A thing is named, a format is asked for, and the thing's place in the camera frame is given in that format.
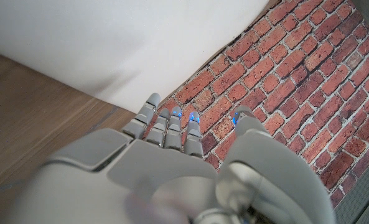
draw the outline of gray robotic hand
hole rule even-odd
[[[335,223],[309,166],[275,141],[251,110],[235,111],[237,139],[217,173],[202,160],[199,114],[183,146],[181,110],[152,94],[121,132],[101,129],[52,154],[4,223]]]

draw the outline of wooden floor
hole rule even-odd
[[[134,115],[0,56],[0,216],[49,154]]]

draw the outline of metal component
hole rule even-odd
[[[188,134],[184,144],[184,153],[189,156],[195,156],[202,159],[203,150],[201,139],[198,136]]]
[[[260,174],[247,165],[233,162],[218,175],[216,198],[223,208],[242,213],[256,197],[261,179]]]
[[[233,123],[235,124],[235,134],[237,137],[244,135],[247,131],[251,129],[262,131],[270,136],[266,128],[264,128],[263,124],[253,115],[252,111],[246,106],[241,105],[235,110]]]
[[[220,208],[206,210],[199,214],[194,220],[194,224],[241,224],[243,223],[238,215],[230,213]]]
[[[182,139],[180,135],[180,118],[182,116],[182,110],[175,106],[172,109],[170,116],[164,148],[165,149],[175,149],[180,151],[182,149]]]
[[[155,122],[155,125],[152,127],[152,129],[148,133],[145,141],[156,144],[159,147],[162,147],[162,144],[165,138],[165,131],[166,131],[168,118],[169,118],[169,110],[163,109],[160,115],[158,116]]]
[[[161,101],[161,96],[159,96],[158,93],[153,93],[151,94],[151,96],[149,96],[146,103],[154,105],[154,107],[157,108],[160,101]]]
[[[146,124],[133,118],[129,123],[127,123],[122,128],[122,132],[130,135],[135,139],[139,139],[142,138],[142,136],[144,135],[146,127],[147,127]]]
[[[48,162],[65,162],[93,171],[116,155],[130,140],[131,137],[112,129],[97,130],[53,153]]]

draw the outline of brick wallpaper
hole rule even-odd
[[[369,26],[351,1],[283,0],[161,108],[201,114],[205,159],[218,169],[250,107],[319,175],[334,206],[369,165]]]

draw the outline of robot finger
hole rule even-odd
[[[148,133],[145,141],[156,144],[159,147],[162,147],[168,122],[169,122],[169,109],[165,108],[159,113],[159,116],[154,126]]]
[[[166,131],[166,138],[164,143],[165,149],[175,149],[180,151],[182,149],[182,141],[180,135],[180,119],[182,117],[182,110],[175,106],[170,114],[169,125]]]
[[[122,132],[135,139],[142,138],[160,100],[161,96],[158,93],[153,93],[142,106],[139,113],[122,128]]]
[[[190,156],[203,158],[199,114],[196,111],[193,111],[190,114],[189,127],[187,128],[187,138],[184,144],[184,153]]]
[[[235,125],[235,134],[237,137],[245,134],[249,129],[256,129],[268,134],[266,128],[264,128],[247,106],[241,105],[235,110],[233,123]]]

